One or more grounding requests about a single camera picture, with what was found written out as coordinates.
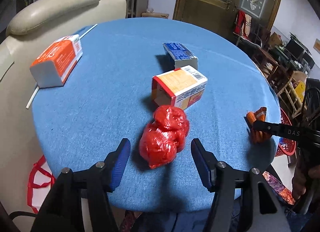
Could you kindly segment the person's right hand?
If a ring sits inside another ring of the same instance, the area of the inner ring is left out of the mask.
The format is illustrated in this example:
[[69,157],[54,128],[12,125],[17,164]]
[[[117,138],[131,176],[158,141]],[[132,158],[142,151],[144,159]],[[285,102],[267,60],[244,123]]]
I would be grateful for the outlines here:
[[[311,179],[319,179],[320,170],[319,165],[311,168],[308,171],[308,177]],[[300,162],[297,162],[295,173],[292,179],[292,197],[296,201],[306,192],[306,176],[302,172],[302,167]]]

